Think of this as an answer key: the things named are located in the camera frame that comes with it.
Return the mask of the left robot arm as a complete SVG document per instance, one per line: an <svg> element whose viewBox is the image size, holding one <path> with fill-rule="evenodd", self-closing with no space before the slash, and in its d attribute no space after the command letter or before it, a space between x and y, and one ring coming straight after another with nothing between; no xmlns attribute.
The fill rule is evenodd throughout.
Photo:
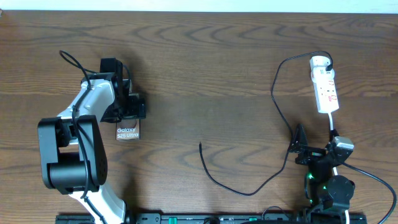
<svg viewBox="0 0 398 224"><path fill-rule="evenodd" d="M79 201L94 223L134 223L127 203L108 184L99 124L146 117L146 102L123 77L125 65L103 58L98 72L83 70L71 104L37 126L44 185Z"/></svg>

